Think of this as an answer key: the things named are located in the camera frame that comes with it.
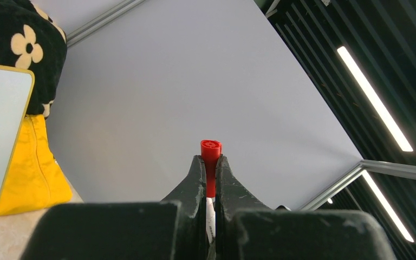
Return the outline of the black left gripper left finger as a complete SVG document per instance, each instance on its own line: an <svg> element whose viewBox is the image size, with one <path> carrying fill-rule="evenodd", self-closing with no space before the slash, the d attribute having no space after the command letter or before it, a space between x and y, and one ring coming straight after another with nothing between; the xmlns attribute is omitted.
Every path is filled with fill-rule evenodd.
<svg viewBox="0 0 416 260"><path fill-rule="evenodd" d="M38 221L22 259L205 259L206 174L200 156L161 201L68 203Z"/></svg>

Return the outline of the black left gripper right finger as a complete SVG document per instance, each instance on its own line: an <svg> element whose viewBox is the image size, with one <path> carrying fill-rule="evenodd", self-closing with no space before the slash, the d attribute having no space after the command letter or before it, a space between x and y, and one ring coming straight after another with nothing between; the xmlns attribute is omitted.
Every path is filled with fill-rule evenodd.
<svg viewBox="0 0 416 260"><path fill-rule="evenodd" d="M353 210L271 209L216 165L216 259L395 259L381 225Z"/></svg>

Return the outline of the red capped marker pen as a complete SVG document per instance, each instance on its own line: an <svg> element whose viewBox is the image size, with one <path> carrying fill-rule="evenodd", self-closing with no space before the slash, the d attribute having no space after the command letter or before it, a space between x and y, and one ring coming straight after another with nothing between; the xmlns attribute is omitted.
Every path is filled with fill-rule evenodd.
<svg viewBox="0 0 416 260"><path fill-rule="evenodd" d="M206 199L206 234L211 244L216 237L216 212L212 198Z"/></svg>

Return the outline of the red marker cap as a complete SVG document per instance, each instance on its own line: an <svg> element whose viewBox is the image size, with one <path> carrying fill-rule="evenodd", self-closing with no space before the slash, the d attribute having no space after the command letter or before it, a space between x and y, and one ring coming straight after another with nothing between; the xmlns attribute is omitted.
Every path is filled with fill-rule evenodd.
<svg viewBox="0 0 416 260"><path fill-rule="evenodd" d="M216 196L216 166L222 154L222 143L216 140L202 140L200 142L201 158L205 164L206 197Z"/></svg>

